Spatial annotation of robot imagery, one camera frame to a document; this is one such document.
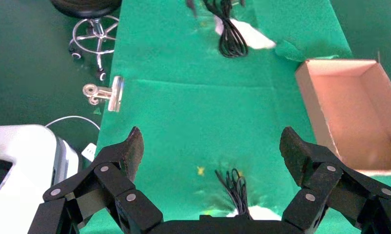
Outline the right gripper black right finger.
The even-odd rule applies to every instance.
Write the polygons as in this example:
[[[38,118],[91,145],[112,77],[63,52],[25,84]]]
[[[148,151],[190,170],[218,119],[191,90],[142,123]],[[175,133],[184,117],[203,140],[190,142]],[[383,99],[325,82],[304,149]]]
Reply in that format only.
[[[283,129],[279,149],[300,187],[283,222],[313,234],[327,210],[334,209],[363,234],[391,234],[391,186],[347,167],[327,147],[304,141],[292,127]]]

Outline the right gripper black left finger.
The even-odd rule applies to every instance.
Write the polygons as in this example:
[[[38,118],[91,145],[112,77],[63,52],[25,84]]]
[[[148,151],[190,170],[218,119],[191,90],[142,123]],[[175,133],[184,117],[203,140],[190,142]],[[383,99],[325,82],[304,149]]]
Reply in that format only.
[[[134,184],[143,151],[138,127],[123,142],[102,148],[90,166],[43,194],[28,232],[77,234],[106,209],[125,234],[148,234],[163,214]]]

